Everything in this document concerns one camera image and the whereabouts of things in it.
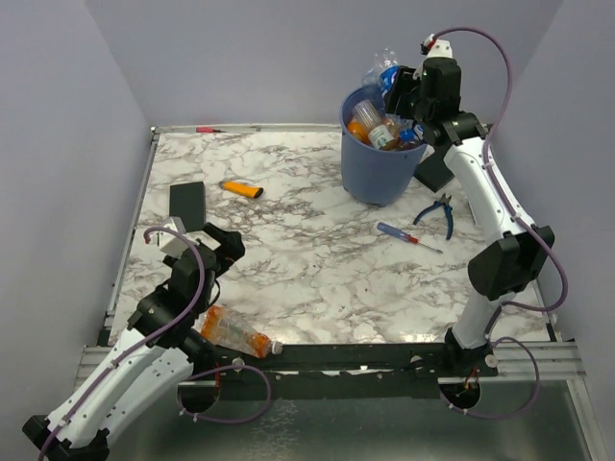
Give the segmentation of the small orange juice bottle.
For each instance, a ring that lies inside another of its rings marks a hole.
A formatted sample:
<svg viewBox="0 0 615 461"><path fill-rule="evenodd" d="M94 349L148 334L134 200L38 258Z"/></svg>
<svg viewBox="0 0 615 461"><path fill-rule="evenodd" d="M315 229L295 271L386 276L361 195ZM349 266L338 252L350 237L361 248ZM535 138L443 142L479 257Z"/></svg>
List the small orange juice bottle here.
<svg viewBox="0 0 615 461"><path fill-rule="evenodd" d="M404 141L404 136L406 135L406 127L389 119L384 121L384 126L388 129L388 132L392 136L392 140L385 145L384 150L404 150L406 148L406 142Z"/></svg>

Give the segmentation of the Pepsi bottle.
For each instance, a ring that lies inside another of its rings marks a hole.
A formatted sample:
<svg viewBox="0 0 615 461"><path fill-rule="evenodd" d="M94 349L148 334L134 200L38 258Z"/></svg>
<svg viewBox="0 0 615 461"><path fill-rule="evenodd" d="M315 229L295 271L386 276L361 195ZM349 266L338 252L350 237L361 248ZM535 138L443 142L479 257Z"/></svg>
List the Pepsi bottle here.
<svg viewBox="0 0 615 461"><path fill-rule="evenodd" d="M413 122L395 114L388 114L384 108L384 97L393 86L393 80L400 68L396 53L390 48L382 49L374 55L371 68L375 68L380 72L381 90L364 87L368 99L375 105L376 110L383 118L383 122L389 119L406 127L406 135L404 136L406 148L411 149L418 146L419 138L413 130Z"/></svg>

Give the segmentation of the green cap bottle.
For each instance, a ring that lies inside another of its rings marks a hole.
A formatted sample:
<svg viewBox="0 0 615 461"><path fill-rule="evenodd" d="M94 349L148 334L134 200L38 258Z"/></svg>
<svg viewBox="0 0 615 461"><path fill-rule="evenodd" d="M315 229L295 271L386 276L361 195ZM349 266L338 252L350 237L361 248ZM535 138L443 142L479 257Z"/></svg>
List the green cap bottle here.
<svg viewBox="0 0 615 461"><path fill-rule="evenodd" d="M380 113L370 100L358 102L353 108L353 115L373 148L383 151L393 148L396 138L388 130Z"/></svg>

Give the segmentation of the orange bottle front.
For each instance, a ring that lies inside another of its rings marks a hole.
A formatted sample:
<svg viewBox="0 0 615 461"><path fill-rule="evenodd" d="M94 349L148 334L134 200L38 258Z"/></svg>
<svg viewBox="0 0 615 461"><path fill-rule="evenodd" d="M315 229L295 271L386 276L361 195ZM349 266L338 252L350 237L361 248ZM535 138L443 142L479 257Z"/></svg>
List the orange bottle front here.
<svg viewBox="0 0 615 461"><path fill-rule="evenodd" d="M367 133L365 132L361 124L355 118L353 118L348 123L347 130L354 138L356 138L361 143L366 144L366 145L370 144L370 140L369 140Z"/></svg>

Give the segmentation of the orange bottle white cap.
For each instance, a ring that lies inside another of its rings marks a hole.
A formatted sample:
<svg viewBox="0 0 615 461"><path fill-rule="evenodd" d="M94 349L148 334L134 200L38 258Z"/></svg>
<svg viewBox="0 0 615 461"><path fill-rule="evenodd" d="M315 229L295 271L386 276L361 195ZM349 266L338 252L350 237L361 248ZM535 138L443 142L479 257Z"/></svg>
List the orange bottle white cap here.
<svg viewBox="0 0 615 461"><path fill-rule="evenodd" d="M283 344L270 339L244 321L237 312L227 307L212 306L208 309L201 334L213 345L256 358L281 354Z"/></svg>

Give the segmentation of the small clear crushed bottle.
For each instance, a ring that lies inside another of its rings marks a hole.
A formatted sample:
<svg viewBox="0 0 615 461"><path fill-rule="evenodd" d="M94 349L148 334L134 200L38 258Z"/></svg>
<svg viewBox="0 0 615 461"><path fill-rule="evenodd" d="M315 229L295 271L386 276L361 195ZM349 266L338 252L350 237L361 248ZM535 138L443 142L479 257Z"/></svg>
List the small clear crushed bottle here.
<svg viewBox="0 0 615 461"><path fill-rule="evenodd" d="M368 88L381 90L380 72L375 68L370 68L361 79L361 85Z"/></svg>

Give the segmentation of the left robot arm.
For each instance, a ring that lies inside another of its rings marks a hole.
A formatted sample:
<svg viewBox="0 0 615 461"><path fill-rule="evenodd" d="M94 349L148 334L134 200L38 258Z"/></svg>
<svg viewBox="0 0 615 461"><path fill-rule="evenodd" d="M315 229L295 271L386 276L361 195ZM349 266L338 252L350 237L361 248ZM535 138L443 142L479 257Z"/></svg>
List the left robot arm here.
<svg viewBox="0 0 615 461"><path fill-rule="evenodd" d="M211 291L245 254L237 231L211 223L203 231L218 247L196 243L169 226L145 231L146 241L164 232L161 243L170 278L138 302L116 344L62 405L35 415L23 426L41 460L104 460L111 438L168 387L189 376L206 376L213 346L194 329L211 306Z"/></svg>

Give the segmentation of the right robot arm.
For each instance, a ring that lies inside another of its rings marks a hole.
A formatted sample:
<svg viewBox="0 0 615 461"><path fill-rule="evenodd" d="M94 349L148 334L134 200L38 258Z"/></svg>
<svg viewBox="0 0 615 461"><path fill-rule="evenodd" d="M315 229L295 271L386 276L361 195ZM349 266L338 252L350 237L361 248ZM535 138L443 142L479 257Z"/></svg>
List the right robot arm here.
<svg viewBox="0 0 615 461"><path fill-rule="evenodd" d="M516 201L489 152L486 130L460 109L461 69L452 58L428 58L421 68L403 66L385 98L387 112L423 129L432 154L416 167L415 178L433 192L458 180L486 246L468 263L471 296L445 335L443 368L462 376L491 352L487 335L503 303L535 280L554 232L538 227Z"/></svg>

